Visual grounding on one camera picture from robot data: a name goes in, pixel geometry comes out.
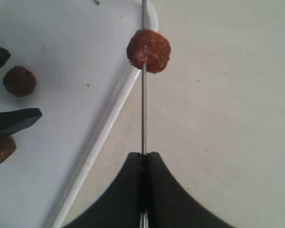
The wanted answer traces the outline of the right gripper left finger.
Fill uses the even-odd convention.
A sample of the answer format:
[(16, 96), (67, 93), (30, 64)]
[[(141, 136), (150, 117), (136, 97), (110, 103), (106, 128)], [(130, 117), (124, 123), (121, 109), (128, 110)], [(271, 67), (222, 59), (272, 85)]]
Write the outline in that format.
[(101, 197), (67, 228), (138, 228), (140, 226), (140, 153), (131, 152)]

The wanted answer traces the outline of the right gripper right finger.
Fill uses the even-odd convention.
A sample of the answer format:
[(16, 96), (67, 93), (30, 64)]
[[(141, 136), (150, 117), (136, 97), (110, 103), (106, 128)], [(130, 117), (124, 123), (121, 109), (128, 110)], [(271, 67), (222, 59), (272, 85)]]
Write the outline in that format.
[(147, 155), (151, 228), (229, 228), (230, 225), (212, 214), (176, 181), (160, 154)]

